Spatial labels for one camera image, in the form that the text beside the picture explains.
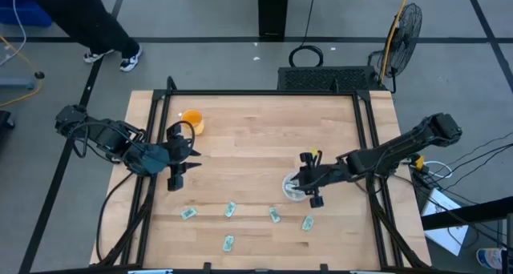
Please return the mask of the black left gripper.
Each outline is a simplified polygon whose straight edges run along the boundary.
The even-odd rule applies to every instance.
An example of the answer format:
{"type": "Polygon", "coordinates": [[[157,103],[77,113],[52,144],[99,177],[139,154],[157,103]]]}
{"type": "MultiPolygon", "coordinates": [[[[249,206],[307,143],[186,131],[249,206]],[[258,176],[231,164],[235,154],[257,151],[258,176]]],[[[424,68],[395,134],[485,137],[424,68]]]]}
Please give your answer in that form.
{"type": "Polygon", "coordinates": [[[189,156],[201,156],[192,148],[192,138],[182,135],[181,123],[174,123],[166,130],[167,141],[164,148],[168,151],[168,164],[170,177],[168,178],[168,190],[178,191],[184,186],[184,173],[194,167],[201,166],[201,163],[185,162],[189,156]]]}

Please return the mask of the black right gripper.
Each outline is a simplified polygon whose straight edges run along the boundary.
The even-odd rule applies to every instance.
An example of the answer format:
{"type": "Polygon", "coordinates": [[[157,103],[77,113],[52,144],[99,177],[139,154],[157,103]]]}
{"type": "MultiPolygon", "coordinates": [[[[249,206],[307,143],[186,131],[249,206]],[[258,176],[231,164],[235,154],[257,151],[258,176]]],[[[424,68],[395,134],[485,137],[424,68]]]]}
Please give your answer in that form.
{"type": "Polygon", "coordinates": [[[300,161],[305,165],[301,166],[300,171],[289,179],[292,183],[300,184],[293,187],[294,191],[302,191],[306,195],[311,195],[309,199],[311,208],[324,206],[324,200],[319,191],[320,187],[341,182],[341,161],[322,164],[321,158],[321,151],[316,156],[310,152],[300,153],[300,161]]]}

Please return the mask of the clear plastic cup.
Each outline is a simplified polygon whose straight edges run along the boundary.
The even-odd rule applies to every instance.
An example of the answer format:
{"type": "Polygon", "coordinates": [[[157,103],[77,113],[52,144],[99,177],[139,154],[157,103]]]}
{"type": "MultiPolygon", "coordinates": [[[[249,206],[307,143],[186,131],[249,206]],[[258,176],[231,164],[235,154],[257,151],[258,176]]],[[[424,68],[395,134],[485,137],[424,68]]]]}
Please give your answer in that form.
{"type": "Polygon", "coordinates": [[[309,196],[302,190],[297,189],[300,186],[299,179],[296,179],[298,171],[287,174],[282,181],[282,191],[287,199],[293,202],[301,202],[309,196]]]}

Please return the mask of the yellow cup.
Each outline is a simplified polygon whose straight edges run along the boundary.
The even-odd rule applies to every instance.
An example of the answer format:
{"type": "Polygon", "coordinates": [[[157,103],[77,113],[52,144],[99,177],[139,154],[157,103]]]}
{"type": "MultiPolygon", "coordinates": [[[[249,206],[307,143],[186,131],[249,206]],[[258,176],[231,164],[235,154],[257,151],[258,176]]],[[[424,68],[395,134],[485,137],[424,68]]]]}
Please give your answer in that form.
{"type": "Polygon", "coordinates": [[[195,109],[188,109],[181,115],[183,121],[189,122],[196,135],[201,135],[204,132],[204,117],[200,111],[195,109]]]}

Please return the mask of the black computer case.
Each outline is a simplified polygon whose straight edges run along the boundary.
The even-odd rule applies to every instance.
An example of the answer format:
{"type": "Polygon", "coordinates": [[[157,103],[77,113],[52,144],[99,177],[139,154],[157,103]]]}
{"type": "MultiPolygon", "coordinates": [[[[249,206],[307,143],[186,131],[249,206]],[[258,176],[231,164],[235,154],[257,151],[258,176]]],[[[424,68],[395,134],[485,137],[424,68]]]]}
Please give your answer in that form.
{"type": "Polygon", "coordinates": [[[281,91],[383,91],[372,66],[281,67],[281,91]]]}

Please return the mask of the white cardboard box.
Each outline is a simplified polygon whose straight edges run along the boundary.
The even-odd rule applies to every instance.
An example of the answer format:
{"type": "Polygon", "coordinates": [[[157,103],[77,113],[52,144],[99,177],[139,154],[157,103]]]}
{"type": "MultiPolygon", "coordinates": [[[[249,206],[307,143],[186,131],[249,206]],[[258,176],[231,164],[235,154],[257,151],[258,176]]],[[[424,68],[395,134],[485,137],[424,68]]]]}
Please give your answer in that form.
{"type": "MultiPolygon", "coordinates": [[[[461,208],[459,203],[441,193],[438,189],[433,189],[428,195],[427,201],[421,211],[421,217],[444,212],[446,209],[454,210],[461,208]]],[[[468,226],[456,226],[451,228],[440,228],[434,230],[425,230],[425,236],[435,242],[437,245],[445,248],[451,254],[458,256],[463,248],[463,241],[466,237],[468,226]]]]}

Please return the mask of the black tower box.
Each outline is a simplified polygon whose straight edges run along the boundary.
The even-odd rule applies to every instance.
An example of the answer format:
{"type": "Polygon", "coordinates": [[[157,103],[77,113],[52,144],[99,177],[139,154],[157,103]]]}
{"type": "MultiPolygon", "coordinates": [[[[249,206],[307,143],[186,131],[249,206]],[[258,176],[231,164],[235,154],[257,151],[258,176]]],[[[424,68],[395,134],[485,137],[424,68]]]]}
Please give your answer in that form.
{"type": "Polygon", "coordinates": [[[263,38],[285,38],[288,0],[258,0],[258,28],[263,38]]]}

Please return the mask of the black desk bar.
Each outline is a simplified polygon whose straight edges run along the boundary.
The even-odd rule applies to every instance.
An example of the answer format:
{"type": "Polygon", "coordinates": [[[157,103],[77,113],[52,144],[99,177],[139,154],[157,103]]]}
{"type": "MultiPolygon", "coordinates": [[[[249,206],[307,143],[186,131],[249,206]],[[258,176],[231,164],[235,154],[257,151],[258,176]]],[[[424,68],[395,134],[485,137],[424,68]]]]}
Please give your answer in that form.
{"type": "Polygon", "coordinates": [[[451,228],[504,220],[509,214],[513,214],[513,196],[423,216],[422,226],[425,230],[451,228]]]}

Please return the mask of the black floor fan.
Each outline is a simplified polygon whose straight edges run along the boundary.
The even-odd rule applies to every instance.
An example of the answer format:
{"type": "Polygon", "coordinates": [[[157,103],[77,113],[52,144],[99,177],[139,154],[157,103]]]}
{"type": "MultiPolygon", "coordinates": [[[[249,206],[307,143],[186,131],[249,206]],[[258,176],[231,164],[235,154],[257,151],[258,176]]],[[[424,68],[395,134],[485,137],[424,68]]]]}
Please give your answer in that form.
{"type": "Polygon", "coordinates": [[[376,50],[369,54],[367,65],[371,66],[373,58],[378,57],[374,72],[374,80],[383,85],[383,79],[392,79],[394,94],[397,90],[396,78],[408,65],[414,49],[417,45],[420,30],[422,28],[422,10],[415,3],[405,5],[396,25],[392,24],[387,38],[391,38],[389,50],[384,45],[382,50],[376,50]]]}

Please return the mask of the person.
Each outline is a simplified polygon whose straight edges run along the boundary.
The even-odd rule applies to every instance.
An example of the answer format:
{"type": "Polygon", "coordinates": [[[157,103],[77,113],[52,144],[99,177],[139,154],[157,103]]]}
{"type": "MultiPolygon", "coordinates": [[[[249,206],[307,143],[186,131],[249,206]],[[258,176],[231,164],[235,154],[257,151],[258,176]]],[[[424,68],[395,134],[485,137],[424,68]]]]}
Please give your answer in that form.
{"type": "Polygon", "coordinates": [[[34,1],[70,38],[88,48],[84,62],[94,63],[118,51],[121,71],[132,71],[139,63],[141,46],[106,10],[102,0],[34,1]]]}

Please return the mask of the black stool base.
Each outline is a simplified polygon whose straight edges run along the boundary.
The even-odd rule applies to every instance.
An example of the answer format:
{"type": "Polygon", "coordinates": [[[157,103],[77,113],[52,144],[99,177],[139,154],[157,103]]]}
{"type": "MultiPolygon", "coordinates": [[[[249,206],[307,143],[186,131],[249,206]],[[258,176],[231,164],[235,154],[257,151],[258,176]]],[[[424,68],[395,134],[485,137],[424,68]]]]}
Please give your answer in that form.
{"type": "Polygon", "coordinates": [[[14,129],[15,123],[9,111],[0,110],[0,129],[14,129]]]}

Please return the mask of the grey power strip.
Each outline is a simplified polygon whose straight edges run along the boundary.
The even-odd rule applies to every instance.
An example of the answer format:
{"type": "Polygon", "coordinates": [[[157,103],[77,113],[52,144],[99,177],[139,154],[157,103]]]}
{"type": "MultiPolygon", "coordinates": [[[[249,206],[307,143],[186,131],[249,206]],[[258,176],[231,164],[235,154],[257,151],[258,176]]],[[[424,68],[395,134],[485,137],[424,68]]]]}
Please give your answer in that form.
{"type": "Polygon", "coordinates": [[[16,87],[33,90],[35,88],[35,81],[26,78],[0,78],[0,87],[16,87]]]}

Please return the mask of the white and blue shoe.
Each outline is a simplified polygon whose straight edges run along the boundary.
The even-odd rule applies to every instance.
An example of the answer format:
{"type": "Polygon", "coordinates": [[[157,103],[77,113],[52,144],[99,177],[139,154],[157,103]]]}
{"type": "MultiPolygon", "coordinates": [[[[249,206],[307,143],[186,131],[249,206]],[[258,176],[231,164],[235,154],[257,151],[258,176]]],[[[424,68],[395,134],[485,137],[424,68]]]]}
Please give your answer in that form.
{"type": "Polygon", "coordinates": [[[478,263],[488,269],[502,270],[506,248],[479,248],[475,255],[478,263]]]}

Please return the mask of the blue plastic bin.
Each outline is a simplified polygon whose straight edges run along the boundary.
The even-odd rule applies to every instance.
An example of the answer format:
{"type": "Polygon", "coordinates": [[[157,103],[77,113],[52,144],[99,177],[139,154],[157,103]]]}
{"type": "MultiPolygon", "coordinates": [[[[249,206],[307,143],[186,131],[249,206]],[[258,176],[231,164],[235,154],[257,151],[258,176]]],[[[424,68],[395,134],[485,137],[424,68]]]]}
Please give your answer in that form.
{"type": "Polygon", "coordinates": [[[49,27],[50,16],[34,0],[0,0],[0,23],[49,27]]]}

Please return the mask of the black aluminium table frame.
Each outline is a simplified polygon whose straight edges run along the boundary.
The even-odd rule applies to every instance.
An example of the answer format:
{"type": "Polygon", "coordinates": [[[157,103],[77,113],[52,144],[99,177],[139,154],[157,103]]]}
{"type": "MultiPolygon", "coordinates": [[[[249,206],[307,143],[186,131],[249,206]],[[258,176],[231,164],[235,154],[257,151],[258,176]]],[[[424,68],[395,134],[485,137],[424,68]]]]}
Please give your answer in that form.
{"type": "Polygon", "coordinates": [[[201,166],[188,171],[184,187],[169,191],[169,174],[156,180],[146,234],[136,232],[128,260],[145,268],[272,274],[377,270],[407,265],[387,231],[377,235],[370,202],[360,187],[336,183],[322,190],[324,206],[295,203],[281,190],[283,178],[299,168],[299,155],[322,150],[327,163],[361,145],[384,143],[399,135],[391,94],[360,95],[292,91],[176,91],[168,122],[196,108],[206,128],[196,140],[201,166]],[[224,215],[236,204],[232,217],[224,215]],[[274,223],[269,209],[277,209],[274,223]],[[195,208],[183,220],[180,213],[195,208]],[[313,214],[311,231],[301,229],[313,214]],[[231,252],[222,247],[234,236],[231,252]],[[381,239],[382,246],[377,246],[381,239]]]}

